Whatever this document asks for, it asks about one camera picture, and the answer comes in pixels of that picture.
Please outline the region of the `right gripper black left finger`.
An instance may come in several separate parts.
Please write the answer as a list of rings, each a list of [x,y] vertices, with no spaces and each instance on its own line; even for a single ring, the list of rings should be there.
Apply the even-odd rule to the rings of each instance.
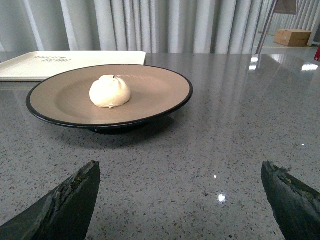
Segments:
[[[47,195],[0,227],[2,240],[84,240],[100,187],[90,161]]]

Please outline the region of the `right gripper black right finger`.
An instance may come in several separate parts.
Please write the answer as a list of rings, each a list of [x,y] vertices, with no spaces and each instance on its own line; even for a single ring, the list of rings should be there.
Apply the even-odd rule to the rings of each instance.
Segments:
[[[318,240],[320,193],[270,161],[262,163],[261,180],[284,238]]]

